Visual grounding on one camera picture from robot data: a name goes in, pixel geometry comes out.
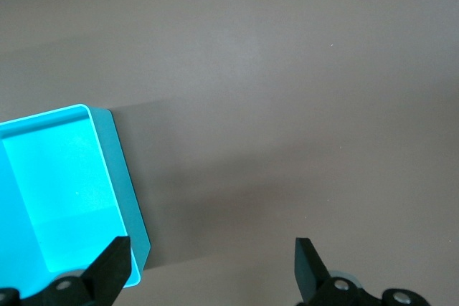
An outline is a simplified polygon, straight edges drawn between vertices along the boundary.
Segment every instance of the table surface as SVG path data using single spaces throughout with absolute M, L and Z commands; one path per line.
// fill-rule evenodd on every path
M 458 301 L 458 0 L 1 0 L 0 121 L 111 109 L 152 241 L 115 305 L 295 305 L 297 236 Z

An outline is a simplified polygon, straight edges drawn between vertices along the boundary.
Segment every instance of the plastic tray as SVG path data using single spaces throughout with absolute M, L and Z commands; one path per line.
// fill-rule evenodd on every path
M 28 297 L 131 237 L 136 285 L 150 243 L 110 111 L 73 105 L 0 123 L 0 287 Z

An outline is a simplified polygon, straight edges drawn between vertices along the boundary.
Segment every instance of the cyan plastic tray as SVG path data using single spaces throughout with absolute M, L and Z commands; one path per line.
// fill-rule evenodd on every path
M 138 284 L 150 243 L 110 111 L 73 105 L 0 123 L 0 287 L 28 297 L 131 237 Z

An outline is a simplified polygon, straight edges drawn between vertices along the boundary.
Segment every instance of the screw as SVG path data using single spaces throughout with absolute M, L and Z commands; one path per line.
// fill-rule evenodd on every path
M 70 287 L 71 284 L 72 284 L 71 281 L 64 280 L 56 286 L 56 289 L 65 290 L 66 288 Z
M 349 290 L 349 283 L 347 283 L 343 279 L 338 279 L 335 281 L 335 287 L 339 290 Z
M 411 304 L 410 297 L 403 292 L 395 292 L 394 299 L 400 302 L 401 304 L 405 304 L 405 305 Z

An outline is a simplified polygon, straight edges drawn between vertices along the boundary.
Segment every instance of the gray tabletop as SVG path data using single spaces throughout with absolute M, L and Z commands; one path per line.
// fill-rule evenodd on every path
M 294 305 L 297 236 L 458 301 L 459 0 L 0 6 L 0 121 L 113 112 L 152 241 L 116 305 Z

